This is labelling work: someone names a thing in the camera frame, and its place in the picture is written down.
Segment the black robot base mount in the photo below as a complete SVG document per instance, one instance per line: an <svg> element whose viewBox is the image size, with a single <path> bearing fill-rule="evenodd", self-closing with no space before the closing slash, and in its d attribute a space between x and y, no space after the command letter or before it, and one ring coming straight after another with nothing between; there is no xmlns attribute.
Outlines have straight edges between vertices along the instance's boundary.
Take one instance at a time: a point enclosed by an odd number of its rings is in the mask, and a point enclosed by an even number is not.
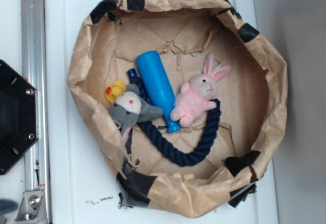
<svg viewBox="0 0 326 224"><path fill-rule="evenodd" d="M1 60L1 175L37 141L36 89Z"/></svg>

